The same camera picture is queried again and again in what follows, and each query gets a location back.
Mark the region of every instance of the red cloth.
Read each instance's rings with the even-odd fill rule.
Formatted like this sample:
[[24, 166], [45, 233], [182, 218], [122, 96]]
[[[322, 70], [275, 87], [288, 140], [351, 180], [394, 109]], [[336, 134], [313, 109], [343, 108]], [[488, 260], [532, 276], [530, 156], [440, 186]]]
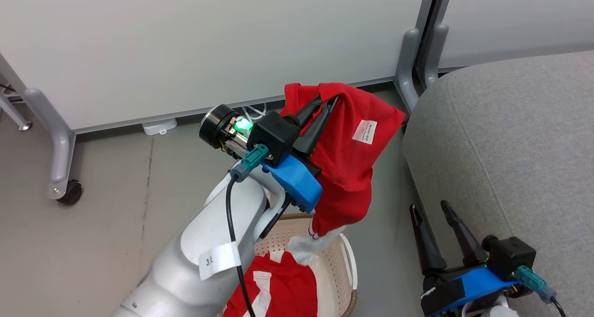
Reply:
[[[287, 84], [284, 87], [286, 106], [280, 115], [299, 112], [318, 94], [323, 102], [341, 97], [310, 159], [322, 169], [318, 181], [323, 189], [312, 229], [323, 236], [367, 215], [371, 204], [372, 166], [400, 127], [405, 114], [371, 93], [347, 84], [329, 83], [319, 86]], [[353, 139], [356, 132], [362, 135], [358, 131], [361, 123], [363, 128], [372, 128], [362, 120], [377, 122], [371, 144]]]
[[[289, 252], [256, 256], [245, 273], [245, 285], [257, 317], [317, 317], [316, 277], [309, 266], [297, 264]], [[224, 317], [249, 315], [241, 287], [231, 295]]]

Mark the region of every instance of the basket handle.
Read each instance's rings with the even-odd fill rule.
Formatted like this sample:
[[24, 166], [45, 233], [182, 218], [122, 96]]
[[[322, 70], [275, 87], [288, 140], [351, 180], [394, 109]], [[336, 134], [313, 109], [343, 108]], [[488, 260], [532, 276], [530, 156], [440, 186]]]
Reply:
[[353, 253], [352, 247], [344, 234], [339, 235], [342, 239], [342, 255], [344, 257], [344, 264], [348, 265], [346, 271], [350, 280], [350, 284], [353, 290], [357, 289], [358, 277], [357, 277], [357, 263], [355, 262], [355, 254]]

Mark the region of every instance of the white partition panel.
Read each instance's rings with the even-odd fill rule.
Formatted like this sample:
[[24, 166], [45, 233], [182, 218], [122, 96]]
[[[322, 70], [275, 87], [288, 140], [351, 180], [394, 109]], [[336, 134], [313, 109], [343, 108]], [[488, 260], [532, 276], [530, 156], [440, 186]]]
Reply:
[[439, 67], [594, 49], [594, 0], [450, 0]]
[[0, 53], [72, 129], [394, 76], [421, 0], [2, 0]]

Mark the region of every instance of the gray upholstered ottoman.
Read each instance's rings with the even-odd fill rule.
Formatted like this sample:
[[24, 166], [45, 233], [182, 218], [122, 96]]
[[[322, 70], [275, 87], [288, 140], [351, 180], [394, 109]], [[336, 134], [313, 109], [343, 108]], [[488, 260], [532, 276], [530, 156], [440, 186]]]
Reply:
[[[479, 241], [516, 235], [567, 315], [594, 315], [594, 52], [514, 59], [452, 72], [425, 91], [405, 155], [449, 266], [462, 264], [439, 207]], [[555, 316], [531, 295], [520, 316]]]

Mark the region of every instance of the cable connector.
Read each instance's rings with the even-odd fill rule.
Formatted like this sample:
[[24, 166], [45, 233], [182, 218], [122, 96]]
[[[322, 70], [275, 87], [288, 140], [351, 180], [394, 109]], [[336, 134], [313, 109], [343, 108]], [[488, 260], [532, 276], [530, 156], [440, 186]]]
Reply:
[[235, 165], [231, 169], [231, 176], [237, 175], [237, 182], [244, 181], [250, 175], [250, 172], [266, 159], [268, 154], [268, 148], [264, 144], [258, 144], [246, 154], [239, 165]]
[[534, 273], [530, 268], [526, 266], [520, 266], [516, 270], [514, 277], [519, 283], [532, 289], [546, 304], [551, 303], [551, 299], [555, 298], [556, 291], [551, 287], [547, 286], [547, 282], [539, 277], [538, 274]]

